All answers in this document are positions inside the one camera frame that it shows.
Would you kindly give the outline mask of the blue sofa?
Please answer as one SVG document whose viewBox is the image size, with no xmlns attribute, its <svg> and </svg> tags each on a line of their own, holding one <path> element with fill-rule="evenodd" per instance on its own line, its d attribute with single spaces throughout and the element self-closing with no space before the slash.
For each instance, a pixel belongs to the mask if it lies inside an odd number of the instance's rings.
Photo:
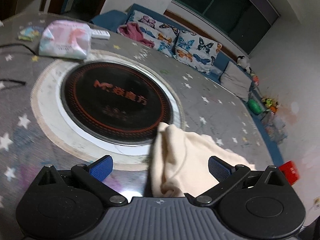
<svg viewBox="0 0 320 240">
<path fill-rule="evenodd" d="M 95 16 L 90 22 L 115 33 L 122 25 L 136 22 L 144 39 L 153 43 L 154 49 L 193 67 L 215 83 L 222 83 L 221 76 L 228 67 L 236 68 L 241 76 L 249 76 L 221 43 L 199 31 L 189 31 L 141 5 L 133 4 L 128 12 L 111 10 Z"/>
</svg>

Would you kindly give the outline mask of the red box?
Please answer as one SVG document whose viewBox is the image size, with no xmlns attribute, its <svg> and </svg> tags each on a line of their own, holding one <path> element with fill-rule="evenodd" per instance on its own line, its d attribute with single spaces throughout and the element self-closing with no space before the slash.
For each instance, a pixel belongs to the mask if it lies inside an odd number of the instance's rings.
<svg viewBox="0 0 320 240">
<path fill-rule="evenodd" d="M 290 185 L 295 184 L 300 179 L 298 169 L 293 161 L 288 161 L 283 165 L 280 165 L 278 168 Z"/>
</svg>

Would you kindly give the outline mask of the green ball toy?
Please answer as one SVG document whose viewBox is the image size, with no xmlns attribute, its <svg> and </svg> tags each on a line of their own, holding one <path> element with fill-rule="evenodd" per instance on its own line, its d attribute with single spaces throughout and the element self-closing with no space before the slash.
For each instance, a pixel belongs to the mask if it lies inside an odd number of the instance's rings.
<svg viewBox="0 0 320 240">
<path fill-rule="evenodd" d="M 255 115 L 263 113 L 263 109 L 260 107 L 259 103 L 257 103 L 254 99 L 249 99 L 247 105 Z"/>
</svg>

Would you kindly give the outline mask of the butterfly pillow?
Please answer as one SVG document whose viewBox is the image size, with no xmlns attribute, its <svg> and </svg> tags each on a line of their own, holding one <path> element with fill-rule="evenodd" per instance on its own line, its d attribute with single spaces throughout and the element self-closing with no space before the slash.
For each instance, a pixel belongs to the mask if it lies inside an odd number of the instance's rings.
<svg viewBox="0 0 320 240">
<path fill-rule="evenodd" d="M 179 62 L 208 75 L 221 49 L 222 44 L 216 41 L 182 30 L 177 37 L 174 51 Z"/>
<path fill-rule="evenodd" d="M 153 49 L 169 57 L 173 56 L 173 47 L 179 35 L 179 29 L 170 24 L 157 21 L 138 10 L 131 12 L 127 22 L 138 24 L 143 37 L 153 42 Z"/>
</svg>

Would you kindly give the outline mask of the black round induction cooktop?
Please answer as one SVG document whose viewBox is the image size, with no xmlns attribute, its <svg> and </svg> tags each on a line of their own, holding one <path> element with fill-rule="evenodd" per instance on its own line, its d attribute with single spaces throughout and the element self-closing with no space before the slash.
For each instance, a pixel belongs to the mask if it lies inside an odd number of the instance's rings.
<svg viewBox="0 0 320 240">
<path fill-rule="evenodd" d="M 68 116 L 88 134 L 108 142 L 151 142 L 161 122 L 173 120 L 164 90 L 139 70 L 93 61 L 67 73 L 61 100 Z"/>
</svg>

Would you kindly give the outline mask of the grey cushion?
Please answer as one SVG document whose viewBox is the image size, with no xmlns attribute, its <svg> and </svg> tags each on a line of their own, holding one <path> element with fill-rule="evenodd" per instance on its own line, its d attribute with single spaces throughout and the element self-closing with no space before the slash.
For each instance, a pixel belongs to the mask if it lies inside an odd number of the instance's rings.
<svg viewBox="0 0 320 240">
<path fill-rule="evenodd" d="M 221 86 L 247 102 L 252 79 L 236 64 L 229 61 L 223 74 L 220 76 Z"/>
</svg>

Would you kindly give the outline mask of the cream sweatshirt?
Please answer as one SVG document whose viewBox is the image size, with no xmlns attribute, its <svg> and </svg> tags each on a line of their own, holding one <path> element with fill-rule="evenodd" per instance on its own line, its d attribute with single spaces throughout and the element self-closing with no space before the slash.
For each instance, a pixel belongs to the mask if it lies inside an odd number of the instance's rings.
<svg viewBox="0 0 320 240">
<path fill-rule="evenodd" d="M 161 122 L 152 147 L 150 176 L 153 197 L 198 196 L 218 184 L 209 172 L 208 160 L 216 156 L 228 164 L 243 164 L 244 157 L 218 146 L 211 136 L 185 132 Z"/>
</svg>

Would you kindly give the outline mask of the white power strip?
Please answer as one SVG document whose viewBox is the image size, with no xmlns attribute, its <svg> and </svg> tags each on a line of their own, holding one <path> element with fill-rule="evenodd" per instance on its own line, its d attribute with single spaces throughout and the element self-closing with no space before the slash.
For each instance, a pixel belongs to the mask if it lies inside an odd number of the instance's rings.
<svg viewBox="0 0 320 240">
<path fill-rule="evenodd" d="M 111 37 L 110 33 L 106 30 L 91 29 L 91 38 L 99 40 L 109 40 Z"/>
</svg>

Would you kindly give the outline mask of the clear plastic storage box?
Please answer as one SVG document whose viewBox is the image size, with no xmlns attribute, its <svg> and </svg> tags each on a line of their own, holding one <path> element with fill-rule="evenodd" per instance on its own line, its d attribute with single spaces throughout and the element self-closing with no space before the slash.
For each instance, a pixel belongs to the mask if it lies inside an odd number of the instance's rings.
<svg viewBox="0 0 320 240">
<path fill-rule="evenodd" d="M 267 112 L 261 122 L 272 141 L 281 144 L 287 138 L 285 123 L 273 112 Z"/>
</svg>

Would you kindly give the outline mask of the dark window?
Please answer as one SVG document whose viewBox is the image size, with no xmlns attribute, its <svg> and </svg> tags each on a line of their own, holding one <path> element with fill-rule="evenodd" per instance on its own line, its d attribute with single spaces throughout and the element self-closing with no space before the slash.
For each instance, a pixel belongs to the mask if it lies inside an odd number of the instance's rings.
<svg viewBox="0 0 320 240">
<path fill-rule="evenodd" d="M 174 0 L 250 54 L 279 18 L 268 0 Z"/>
</svg>

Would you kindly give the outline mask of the left butterfly pillow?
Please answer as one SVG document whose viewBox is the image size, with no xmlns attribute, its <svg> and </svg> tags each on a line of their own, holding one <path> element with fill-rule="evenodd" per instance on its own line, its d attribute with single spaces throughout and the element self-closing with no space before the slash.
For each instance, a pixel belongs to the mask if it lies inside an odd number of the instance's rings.
<svg viewBox="0 0 320 240">
<path fill-rule="evenodd" d="M 131 12 L 127 22 L 138 24 L 143 37 L 153 42 L 153 49 L 169 57 L 173 56 L 173 47 L 179 35 L 179 29 L 170 24 L 157 21 L 138 10 Z"/>
</svg>

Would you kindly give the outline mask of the pink garment on sofa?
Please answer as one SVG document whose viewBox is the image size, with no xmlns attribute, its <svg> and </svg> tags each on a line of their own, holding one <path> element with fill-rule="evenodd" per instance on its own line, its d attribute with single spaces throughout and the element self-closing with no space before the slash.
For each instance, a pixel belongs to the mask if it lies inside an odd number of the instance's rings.
<svg viewBox="0 0 320 240">
<path fill-rule="evenodd" d="M 142 43 L 149 48 L 153 48 L 155 46 L 153 41 L 144 38 L 143 33 L 140 30 L 138 23 L 136 22 L 130 22 L 128 24 L 120 25 L 117 29 L 117 33 L 130 38 L 131 40 Z"/>
</svg>

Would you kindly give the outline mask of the black white plush toy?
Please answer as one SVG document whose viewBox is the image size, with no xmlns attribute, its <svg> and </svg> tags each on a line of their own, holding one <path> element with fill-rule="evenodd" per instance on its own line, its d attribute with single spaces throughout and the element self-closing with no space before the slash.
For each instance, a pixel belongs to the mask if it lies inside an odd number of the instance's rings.
<svg viewBox="0 0 320 240">
<path fill-rule="evenodd" d="M 238 56 L 236 62 L 237 62 L 237 65 L 240 66 L 248 74 L 252 72 L 251 65 L 245 56 L 243 55 Z"/>
</svg>

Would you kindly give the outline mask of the yellow orange toy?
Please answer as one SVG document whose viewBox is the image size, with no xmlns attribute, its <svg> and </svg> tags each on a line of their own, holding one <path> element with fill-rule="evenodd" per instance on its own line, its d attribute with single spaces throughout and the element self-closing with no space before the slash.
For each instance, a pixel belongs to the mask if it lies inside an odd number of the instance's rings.
<svg viewBox="0 0 320 240">
<path fill-rule="evenodd" d="M 276 113 L 280 106 L 280 104 L 275 99 L 272 99 L 272 98 L 262 98 L 261 102 L 263 103 L 265 108 L 271 111 L 272 113 Z"/>
</svg>

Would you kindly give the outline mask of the right butterfly pillow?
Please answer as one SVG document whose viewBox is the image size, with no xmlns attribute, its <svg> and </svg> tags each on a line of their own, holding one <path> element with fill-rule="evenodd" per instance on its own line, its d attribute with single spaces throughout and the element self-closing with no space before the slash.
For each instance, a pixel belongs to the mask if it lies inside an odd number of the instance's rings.
<svg viewBox="0 0 320 240">
<path fill-rule="evenodd" d="M 208 75 L 221 49 L 222 44 L 216 41 L 182 30 L 177 37 L 174 51 L 179 62 Z"/>
</svg>

